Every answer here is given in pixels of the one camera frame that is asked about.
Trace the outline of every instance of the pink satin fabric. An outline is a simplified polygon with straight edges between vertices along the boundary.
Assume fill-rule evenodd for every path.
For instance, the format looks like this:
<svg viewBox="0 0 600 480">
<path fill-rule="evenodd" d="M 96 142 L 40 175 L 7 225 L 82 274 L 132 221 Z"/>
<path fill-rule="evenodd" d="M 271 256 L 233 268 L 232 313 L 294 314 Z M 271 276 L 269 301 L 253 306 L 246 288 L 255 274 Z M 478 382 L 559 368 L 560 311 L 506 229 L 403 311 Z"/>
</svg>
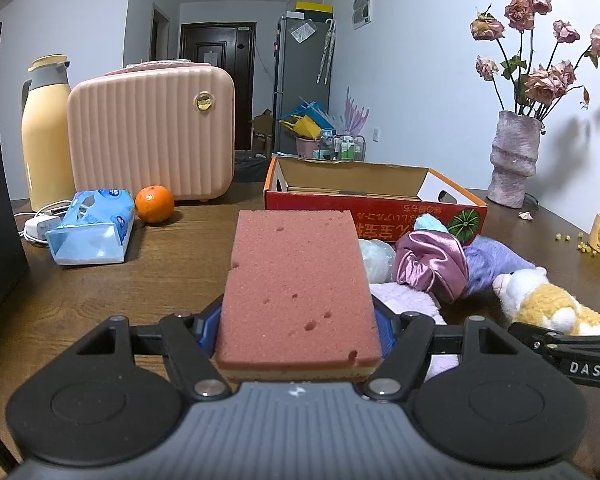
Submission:
<svg viewBox="0 0 600 480">
<path fill-rule="evenodd" d="M 415 290 L 431 292 L 440 301 L 460 297 L 469 276 L 458 239 L 439 231 L 411 231 L 395 244 L 394 280 Z"/>
</svg>

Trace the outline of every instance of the fluffy white cloth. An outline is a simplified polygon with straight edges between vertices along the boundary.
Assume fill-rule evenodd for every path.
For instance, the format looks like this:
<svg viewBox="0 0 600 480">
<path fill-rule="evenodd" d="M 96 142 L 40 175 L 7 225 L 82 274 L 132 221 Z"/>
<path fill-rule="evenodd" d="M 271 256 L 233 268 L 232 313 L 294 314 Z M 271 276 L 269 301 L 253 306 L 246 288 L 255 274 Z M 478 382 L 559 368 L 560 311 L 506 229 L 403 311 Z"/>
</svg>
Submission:
<svg viewBox="0 0 600 480">
<path fill-rule="evenodd" d="M 426 292 L 413 290 L 407 285 L 398 285 L 397 283 L 370 283 L 369 289 L 378 300 L 382 301 L 396 314 L 410 310 L 416 311 L 431 316 L 438 325 L 446 325 L 445 320 L 440 316 L 436 303 Z M 455 366 L 458 366 L 458 356 L 433 355 L 425 380 L 429 380 L 433 376 Z"/>
</svg>

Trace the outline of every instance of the pink suitcase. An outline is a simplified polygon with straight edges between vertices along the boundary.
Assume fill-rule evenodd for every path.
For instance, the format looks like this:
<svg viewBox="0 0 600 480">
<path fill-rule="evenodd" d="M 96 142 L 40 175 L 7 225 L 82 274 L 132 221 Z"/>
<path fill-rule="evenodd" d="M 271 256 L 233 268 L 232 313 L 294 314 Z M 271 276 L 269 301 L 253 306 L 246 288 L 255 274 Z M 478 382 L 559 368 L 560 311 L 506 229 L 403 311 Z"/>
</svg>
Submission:
<svg viewBox="0 0 600 480">
<path fill-rule="evenodd" d="M 222 195 L 234 177 L 234 108 L 231 76 L 209 64 L 149 62 L 83 81 L 68 101 L 75 189 Z"/>
</svg>

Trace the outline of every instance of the doorway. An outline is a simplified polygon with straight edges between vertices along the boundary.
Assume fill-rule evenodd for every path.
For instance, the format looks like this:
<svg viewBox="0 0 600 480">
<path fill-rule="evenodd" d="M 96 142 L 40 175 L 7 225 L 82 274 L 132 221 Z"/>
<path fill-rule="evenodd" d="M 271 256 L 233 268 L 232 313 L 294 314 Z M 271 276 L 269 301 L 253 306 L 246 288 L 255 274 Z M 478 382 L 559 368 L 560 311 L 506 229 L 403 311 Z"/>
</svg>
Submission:
<svg viewBox="0 0 600 480">
<path fill-rule="evenodd" d="M 153 19 L 149 61 L 167 59 L 169 57 L 169 20 L 155 6 Z"/>
<path fill-rule="evenodd" d="M 235 86 L 235 149 L 251 149 L 251 103 L 256 24 L 184 23 L 180 57 L 225 70 Z"/>
</svg>

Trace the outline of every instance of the tissue pack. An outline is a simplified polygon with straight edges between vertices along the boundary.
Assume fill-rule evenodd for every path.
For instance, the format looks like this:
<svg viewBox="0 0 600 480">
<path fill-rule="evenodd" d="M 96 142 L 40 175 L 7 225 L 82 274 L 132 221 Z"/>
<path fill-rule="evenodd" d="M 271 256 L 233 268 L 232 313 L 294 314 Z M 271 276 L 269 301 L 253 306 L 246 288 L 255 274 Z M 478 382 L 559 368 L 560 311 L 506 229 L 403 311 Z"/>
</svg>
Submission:
<svg viewBox="0 0 600 480">
<path fill-rule="evenodd" d="M 79 191 L 46 240 L 58 265 L 121 264 L 133 224 L 126 189 Z"/>
</svg>

